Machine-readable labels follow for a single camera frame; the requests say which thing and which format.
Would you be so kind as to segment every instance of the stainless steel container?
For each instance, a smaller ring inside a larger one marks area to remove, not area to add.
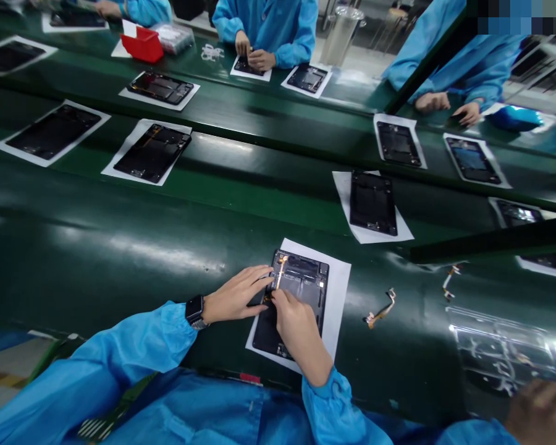
[[[338,6],[328,17],[332,28],[327,36],[319,62],[324,65],[342,66],[356,30],[366,25],[364,12],[350,6]]]

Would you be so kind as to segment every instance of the worker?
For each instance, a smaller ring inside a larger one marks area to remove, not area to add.
[[[127,19],[146,28],[172,18],[169,0],[99,0],[95,11],[106,20]]]
[[[71,443],[83,421],[106,416],[126,389],[158,372],[119,424],[100,440],[556,445],[556,384],[543,381],[533,382],[514,398],[505,426],[495,420],[468,420],[439,430],[363,413],[352,404],[350,383],[335,369],[323,345],[313,310],[282,290],[272,293],[276,328],[303,373],[302,397],[179,368],[199,330],[267,310],[247,303],[272,282],[264,278],[271,270],[244,269],[206,297],[168,302],[95,334],[69,359],[52,363],[0,410],[0,444]]]
[[[292,68],[311,60],[318,0],[219,0],[213,22],[258,71]]]
[[[466,0],[433,0],[382,77],[396,90],[401,89],[465,7]],[[447,92],[454,88],[462,95],[464,105],[453,116],[461,116],[461,125],[477,124],[481,113],[501,99],[503,85],[525,37],[476,35],[448,63],[435,70],[409,102],[423,113],[450,109]]]

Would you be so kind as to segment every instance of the white paper sheet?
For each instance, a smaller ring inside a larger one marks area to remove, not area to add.
[[[373,127],[375,129],[375,136],[377,137],[379,154],[381,155],[381,159],[387,161],[385,159],[385,156],[383,156],[383,147],[381,145],[381,139],[379,138],[379,132],[377,131],[377,122],[383,122],[385,124],[401,125],[404,127],[408,127],[410,129],[410,134],[412,135],[412,140],[414,141],[414,145],[416,145],[416,151],[418,152],[418,157],[420,158],[420,162],[422,164],[418,168],[424,170],[428,168],[426,166],[426,159],[424,158],[424,151],[422,150],[422,145],[420,145],[420,141],[418,140],[418,135],[416,134],[416,121],[413,121],[412,119],[405,119],[404,117],[390,116],[389,114],[383,114],[383,113],[375,114],[375,116],[373,117]]]
[[[480,148],[482,149],[482,152],[484,153],[484,156],[488,159],[488,162],[490,162],[490,165],[492,166],[492,168],[496,172],[497,176],[499,177],[500,184],[490,184],[488,182],[481,182],[481,181],[474,181],[474,180],[471,180],[471,179],[465,179],[463,177],[463,174],[461,173],[461,169],[459,168],[459,164],[457,164],[457,161],[455,160],[455,157],[454,157],[453,153],[451,152],[451,147],[449,147],[449,144],[447,143],[447,138],[448,137],[456,138],[456,139],[463,139],[463,140],[466,140],[466,141],[477,143],[480,146]],[[472,139],[472,138],[468,138],[468,137],[465,137],[465,136],[458,136],[458,135],[454,135],[454,134],[451,134],[451,133],[444,133],[443,134],[443,141],[445,142],[445,147],[447,148],[447,151],[449,152],[449,156],[451,156],[451,161],[453,162],[453,165],[455,166],[455,169],[457,170],[457,173],[459,173],[459,176],[461,177],[462,180],[467,181],[467,182],[473,182],[474,184],[484,184],[484,185],[489,185],[490,187],[498,187],[500,189],[512,189],[513,188],[508,183],[507,178],[505,177],[504,173],[500,169],[500,165],[499,165],[498,161],[496,160],[496,158],[494,157],[494,155],[492,154],[492,152],[490,151],[490,149],[486,145],[485,141],[480,140],[480,139]]]
[[[380,176],[378,171],[365,172]],[[402,214],[395,207],[395,222],[397,224],[397,236],[391,236],[380,232],[375,232],[363,227],[353,226],[350,224],[350,191],[352,188],[352,173],[351,172],[332,172],[334,176],[335,187],[340,195],[340,202],[342,209],[348,222],[348,227],[354,235],[354,238],[360,244],[371,244],[380,242],[394,242],[394,241],[408,241],[414,239],[414,235],[410,232],[410,228],[406,221],[402,218]]]
[[[134,78],[134,80],[136,80],[138,77],[140,77],[144,73],[145,72],[143,71],[140,74],[138,74]],[[194,97],[196,95],[196,93],[198,92],[199,89],[200,89],[200,86],[196,85],[194,83],[191,92],[177,105],[173,105],[173,104],[169,104],[169,103],[166,103],[166,102],[158,101],[156,99],[151,99],[151,98],[148,98],[146,96],[139,95],[139,94],[136,94],[136,93],[131,93],[125,87],[122,91],[120,91],[119,95],[122,96],[122,97],[126,97],[128,99],[134,99],[134,100],[138,100],[140,102],[145,102],[145,103],[149,103],[149,104],[152,104],[152,105],[161,106],[163,108],[172,109],[172,110],[175,110],[175,111],[181,111],[183,108],[186,107],[186,105],[190,102],[190,100],[192,100],[192,97]]]
[[[502,212],[500,211],[500,207],[499,207],[499,201],[508,202],[508,203],[511,203],[511,204],[518,205],[520,207],[524,207],[524,208],[528,208],[528,209],[537,210],[539,212],[542,212],[542,210],[539,207],[524,205],[524,204],[517,203],[517,202],[514,202],[514,201],[508,201],[508,200],[503,200],[503,199],[499,199],[499,198],[488,198],[488,202],[490,203],[490,205],[494,209],[494,212],[496,213],[496,216],[499,219],[499,224],[503,229],[507,228],[507,223],[505,222],[504,218],[502,217]],[[535,263],[532,263],[531,261],[525,261],[520,256],[516,256],[515,259],[517,260],[517,263],[523,269],[556,277],[556,269],[549,268],[549,267],[546,267],[546,266],[542,266],[542,265],[539,265],[539,264],[535,264]]]
[[[326,309],[323,317],[323,330],[321,338],[323,340],[323,344],[326,346],[327,352],[335,361],[335,353],[338,348],[338,337],[340,336],[340,325],[342,324],[342,313],[344,312],[344,301],[346,301],[346,291],[348,289],[351,266],[348,263],[336,260],[331,256],[327,256],[324,253],[313,250],[312,248],[302,244],[295,243],[294,241],[286,238],[282,241],[280,249],[297,255],[303,255],[307,258],[321,261],[322,263],[329,265]],[[269,354],[253,347],[253,335],[255,333],[255,328],[258,325],[258,318],[259,316],[256,316],[253,320],[253,325],[249,331],[249,337],[247,338],[245,348],[252,350],[257,354],[263,355],[264,357],[269,358],[273,362],[279,363],[288,369],[302,374],[301,368],[299,368],[293,360],[278,357],[277,355]]]
[[[264,82],[269,82],[270,81],[270,77],[272,77],[272,70],[266,71],[263,76],[244,73],[243,71],[238,71],[238,70],[235,69],[235,65],[237,65],[238,60],[239,60],[239,56],[237,56],[237,58],[235,58],[235,62],[233,63],[233,68],[231,68],[231,70],[230,70],[230,75],[238,75],[238,76],[246,77],[246,78],[254,78],[255,80],[262,80]]]
[[[129,36],[129,37],[134,37],[134,38],[136,38],[136,36],[138,35],[138,32],[136,31],[136,28],[138,28],[138,27],[141,28],[140,25],[132,23],[129,20],[123,20],[123,19],[122,19],[122,25],[124,27],[124,34]],[[121,39],[119,40],[119,42],[117,42],[116,47],[111,52],[111,57],[124,57],[126,59],[131,59],[132,58],[130,53],[128,53],[128,51],[124,47],[124,44],[122,43]]]
[[[295,72],[297,72],[297,69],[299,68],[298,66],[292,69],[290,74],[286,77],[286,79],[284,79],[284,82],[282,82],[280,85],[288,90],[296,91],[297,93],[301,93],[302,95],[319,99],[323,93],[323,90],[326,89],[329,80],[332,78],[332,69],[330,67],[324,67],[323,65],[319,65],[319,64],[313,64],[309,66],[313,68],[321,69],[323,71],[327,71],[326,78],[323,80],[323,82],[321,82],[321,86],[319,87],[316,93],[311,93],[309,91],[301,90],[300,88],[294,87],[293,85],[289,85],[289,79],[294,75]]]
[[[105,26],[103,27],[53,27],[49,24],[50,21],[51,12],[44,12],[41,14],[41,29],[43,30],[44,34],[103,31],[109,29],[109,22],[105,22]]]
[[[120,161],[120,159],[122,159],[124,157],[124,155],[128,152],[128,150],[131,149],[132,145],[134,145],[138,141],[138,139],[140,139],[142,137],[142,135],[144,133],[146,133],[146,131],[153,124],[159,124],[159,125],[162,125],[163,127],[167,127],[167,128],[172,129],[172,130],[181,131],[182,133],[192,134],[192,129],[189,128],[189,127],[184,127],[183,125],[171,124],[169,122],[153,121],[151,119],[140,119],[140,121],[134,127],[134,130],[132,131],[132,133],[130,133],[130,135],[125,139],[124,143],[122,144],[122,147],[115,154],[115,156],[113,156],[113,159],[111,159],[111,162],[109,162],[107,167],[105,167],[103,169],[101,174],[104,174],[104,175],[107,175],[107,176],[118,177],[118,178],[121,178],[121,179],[127,179],[127,180],[136,181],[136,182],[141,182],[142,184],[150,184],[150,185],[158,185],[158,186],[163,185],[165,183],[165,181],[167,180],[167,178],[169,177],[169,174],[171,173],[171,170],[173,170],[173,166],[175,165],[175,163],[177,162],[177,160],[181,156],[177,157],[175,162],[167,169],[167,171],[161,177],[161,179],[159,179],[159,182],[157,184],[155,184],[154,182],[147,181],[147,180],[142,179],[142,178],[137,178],[137,177],[132,176],[132,175],[127,174],[127,173],[120,172],[119,170],[115,170],[113,168],[113,166],[115,164],[117,164]]]
[[[34,63],[36,63],[36,62],[39,62],[40,60],[46,59],[47,57],[50,57],[53,53],[55,53],[55,52],[57,51],[57,48],[54,48],[53,46],[48,46],[48,45],[44,45],[44,44],[42,44],[42,43],[37,43],[37,42],[35,42],[35,41],[33,41],[33,40],[28,40],[28,39],[19,37],[19,36],[17,36],[17,35],[12,36],[12,37],[8,37],[8,38],[6,38],[6,39],[4,39],[4,40],[1,40],[1,41],[0,41],[0,46],[4,46],[4,45],[6,45],[7,43],[10,43],[11,41],[18,41],[18,42],[21,42],[21,43],[25,43],[26,45],[31,45],[31,46],[34,46],[34,47],[36,47],[36,48],[41,48],[43,51],[45,51],[45,53],[43,53],[42,55],[40,55],[40,56],[34,58],[34,59],[31,60],[31,61],[28,61],[27,63],[24,63],[24,64],[22,64],[22,65],[16,67],[16,68],[13,69],[13,70],[10,70],[10,71],[0,71],[0,77],[3,77],[3,76],[5,76],[5,75],[7,75],[7,74],[13,73],[13,72],[18,71],[18,70],[22,70],[23,68],[26,68],[26,67],[28,67],[29,65],[32,65],[32,64],[34,64]]]
[[[22,150],[19,150],[18,148],[14,148],[11,147],[10,145],[8,145],[6,142],[8,140],[10,140],[11,138],[14,138],[15,136],[21,134],[23,131],[25,131],[27,128],[29,128],[31,125],[33,125],[36,122],[39,122],[40,120],[42,120],[44,117],[50,115],[52,112],[54,112],[55,110],[57,110],[58,108],[60,108],[62,105],[71,105],[75,108],[79,108],[81,110],[84,111],[88,111],[91,112],[93,114],[96,114],[98,116],[101,116],[101,120],[99,122],[97,122],[89,131],[86,131],[84,133],[82,133],[82,135],[76,139],[75,141],[71,142],[69,145],[66,146],[66,148],[64,148],[62,151],[60,151],[56,156],[54,156],[51,159],[42,159],[38,156],[35,155],[31,155],[30,153],[25,153]],[[53,110],[50,110],[49,112],[47,112],[46,114],[44,114],[43,116],[41,116],[39,119],[37,119],[33,124],[26,126],[25,128],[23,128],[21,131],[16,132],[13,135],[8,136],[6,139],[2,139],[0,141],[0,150],[5,151],[6,153],[10,153],[11,155],[14,155],[18,158],[24,159],[26,161],[29,161],[33,164],[37,164],[41,167],[49,167],[50,165],[52,165],[54,162],[56,162],[58,159],[60,159],[62,156],[64,156],[66,153],[68,153],[71,149],[73,149],[74,147],[76,147],[79,143],[81,143],[82,141],[84,141],[84,139],[86,139],[87,137],[89,137],[92,133],[94,133],[95,131],[97,131],[102,125],[105,124],[105,122],[107,122],[109,120],[111,116],[108,114],[105,114],[101,111],[97,111],[95,109],[89,108],[89,107],[85,107],[84,105],[80,105],[77,104],[75,102],[69,101],[69,100],[65,100],[61,105],[55,107]]]

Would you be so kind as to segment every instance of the watch face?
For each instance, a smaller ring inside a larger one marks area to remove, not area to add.
[[[204,297],[201,295],[192,298],[185,304],[185,319],[190,323],[197,320],[204,309]]]

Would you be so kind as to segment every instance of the watch strap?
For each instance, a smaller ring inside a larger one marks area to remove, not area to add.
[[[204,323],[204,320],[202,320],[201,318],[194,321],[191,325],[193,327],[193,329],[195,329],[196,331],[201,331],[202,329],[207,328],[209,325]]]

